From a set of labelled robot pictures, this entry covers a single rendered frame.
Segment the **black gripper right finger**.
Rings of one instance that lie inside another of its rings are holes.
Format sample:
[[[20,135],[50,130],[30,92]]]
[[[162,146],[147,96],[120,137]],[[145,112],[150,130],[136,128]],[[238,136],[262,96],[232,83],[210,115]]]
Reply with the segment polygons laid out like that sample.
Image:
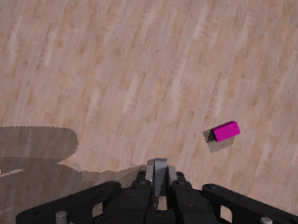
[[[202,190],[193,190],[182,172],[167,166],[167,210],[173,209],[173,202],[180,224],[298,224],[294,214],[216,184],[204,184]],[[232,222],[220,217],[221,205],[231,211]]]

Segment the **grey rod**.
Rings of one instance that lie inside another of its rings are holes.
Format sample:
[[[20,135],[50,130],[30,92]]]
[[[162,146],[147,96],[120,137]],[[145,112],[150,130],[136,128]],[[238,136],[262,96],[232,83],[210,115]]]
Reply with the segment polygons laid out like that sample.
[[[155,196],[166,197],[167,158],[155,158]]]

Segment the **small magenta block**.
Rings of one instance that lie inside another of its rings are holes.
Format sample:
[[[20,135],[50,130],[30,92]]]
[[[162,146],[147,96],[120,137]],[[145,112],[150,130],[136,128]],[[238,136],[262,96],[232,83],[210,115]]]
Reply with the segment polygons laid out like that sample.
[[[230,121],[218,127],[211,129],[215,141],[220,142],[227,138],[240,134],[237,122]]]

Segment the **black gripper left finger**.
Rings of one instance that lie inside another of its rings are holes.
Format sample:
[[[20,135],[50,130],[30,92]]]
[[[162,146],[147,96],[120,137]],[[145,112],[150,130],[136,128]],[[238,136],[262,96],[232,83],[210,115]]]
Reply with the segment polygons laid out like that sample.
[[[93,218],[93,208],[101,202],[103,213]],[[154,202],[155,166],[147,165],[131,187],[105,182],[22,211],[16,224],[97,224],[110,216],[108,224],[145,224],[147,210],[154,209]]]

